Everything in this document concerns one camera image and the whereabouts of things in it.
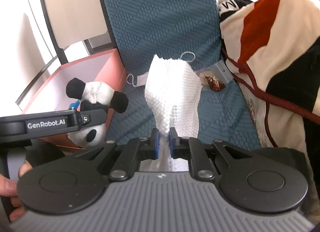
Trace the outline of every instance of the human hand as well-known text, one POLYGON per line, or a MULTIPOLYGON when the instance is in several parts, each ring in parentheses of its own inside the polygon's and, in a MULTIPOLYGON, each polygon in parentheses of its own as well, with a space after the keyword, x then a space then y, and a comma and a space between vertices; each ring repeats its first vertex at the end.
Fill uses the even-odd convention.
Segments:
MULTIPOLYGON (((25 161, 25 163, 20 167, 19 177, 21 177, 31 169, 32 169, 32 166, 30 165, 30 163, 25 161)), ((0 174, 0 195, 5 197, 10 197, 12 206, 16 208, 14 211, 12 211, 12 213, 9 216, 11 222, 17 220, 20 216, 22 216, 25 213, 25 209, 22 206, 22 203, 17 196, 17 182, 7 179, 1 174, 0 174)))

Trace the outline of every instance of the pink box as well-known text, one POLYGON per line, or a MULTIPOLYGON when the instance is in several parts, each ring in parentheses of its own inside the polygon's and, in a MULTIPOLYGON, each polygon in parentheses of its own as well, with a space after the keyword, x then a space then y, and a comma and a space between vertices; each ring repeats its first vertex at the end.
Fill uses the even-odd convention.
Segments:
MULTIPOLYGON (((64 64, 41 86, 23 113, 32 114, 68 109, 68 106, 76 100, 67 97, 66 86, 75 77, 84 82, 102 81, 114 90, 122 91, 126 81, 126 71, 117 49, 64 64)), ((107 130, 113 113, 113 109, 108 112, 107 130)), ((44 137, 43 139, 62 147, 64 151, 74 152, 75 149, 79 149, 67 138, 66 134, 44 137)))

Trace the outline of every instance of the red and cream blanket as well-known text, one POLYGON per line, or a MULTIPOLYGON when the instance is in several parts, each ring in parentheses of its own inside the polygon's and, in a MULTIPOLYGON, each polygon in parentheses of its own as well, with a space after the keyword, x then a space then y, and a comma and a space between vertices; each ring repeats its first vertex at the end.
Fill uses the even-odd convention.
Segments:
MULTIPOLYGON (((320 1, 217 1, 226 65, 250 107, 261 145, 304 152, 310 179, 320 185, 320 1)), ((305 211, 318 223, 319 199, 311 183, 305 211)))

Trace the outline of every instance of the white cable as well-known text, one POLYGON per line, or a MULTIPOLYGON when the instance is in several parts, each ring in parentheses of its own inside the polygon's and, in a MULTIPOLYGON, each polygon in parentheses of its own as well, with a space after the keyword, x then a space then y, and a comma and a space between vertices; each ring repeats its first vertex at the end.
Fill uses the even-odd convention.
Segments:
POLYGON ((185 51, 185 52, 183 52, 183 53, 180 55, 180 58, 179 58, 179 59, 181 59, 185 54, 192 54, 192 55, 193 55, 193 59, 192 59, 192 60, 186 61, 186 62, 188 62, 188 63, 192 63, 192 62, 195 60, 195 58, 196 58, 196 55, 195 55, 193 52, 185 51))
POLYGON ((127 76, 127 84, 130 84, 133 86, 133 75, 131 73, 129 73, 127 76), (129 76, 132 76, 132 83, 128 82, 129 76))

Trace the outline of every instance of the white textured cloth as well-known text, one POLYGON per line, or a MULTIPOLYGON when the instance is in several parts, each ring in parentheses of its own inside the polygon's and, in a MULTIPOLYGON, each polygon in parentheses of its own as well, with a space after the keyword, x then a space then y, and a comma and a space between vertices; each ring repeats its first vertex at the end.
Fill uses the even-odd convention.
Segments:
POLYGON ((143 161, 141 171, 187 171, 186 160, 170 157, 169 130, 175 127, 179 136, 197 137, 198 103, 201 81, 190 65, 177 59, 154 56, 150 66, 145 98, 160 132, 159 159, 143 161))

